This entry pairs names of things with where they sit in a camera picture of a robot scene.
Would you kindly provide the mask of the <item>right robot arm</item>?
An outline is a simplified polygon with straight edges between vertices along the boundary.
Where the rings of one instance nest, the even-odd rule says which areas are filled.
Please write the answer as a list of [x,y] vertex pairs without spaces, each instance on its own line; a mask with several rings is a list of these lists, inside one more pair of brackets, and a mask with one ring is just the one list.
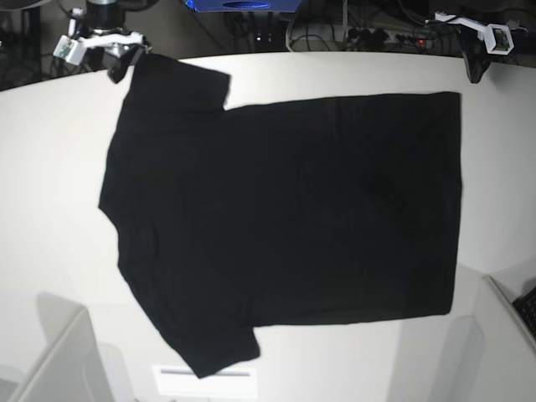
[[146,11],[154,1],[87,1],[69,12],[68,33],[61,36],[54,57],[92,71],[107,70],[117,84],[141,54],[151,51],[147,38],[126,27],[126,15]]

